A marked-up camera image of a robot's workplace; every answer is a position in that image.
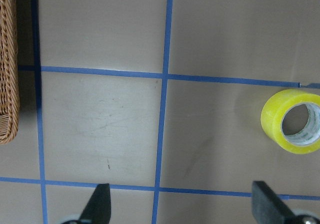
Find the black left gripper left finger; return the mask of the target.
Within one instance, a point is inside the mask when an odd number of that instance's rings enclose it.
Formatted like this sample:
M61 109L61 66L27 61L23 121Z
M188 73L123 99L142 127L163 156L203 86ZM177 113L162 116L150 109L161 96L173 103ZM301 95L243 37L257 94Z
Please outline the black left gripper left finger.
M109 224L112 215L109 184L98 184L81 213L79 224Z

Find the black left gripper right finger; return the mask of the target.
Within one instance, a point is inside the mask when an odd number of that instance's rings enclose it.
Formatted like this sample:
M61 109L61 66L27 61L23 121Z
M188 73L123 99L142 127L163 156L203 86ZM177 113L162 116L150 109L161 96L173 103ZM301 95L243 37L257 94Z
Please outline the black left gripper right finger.
M258 224L289 224L296 218L266 182L253 181L251 191L251 211Z

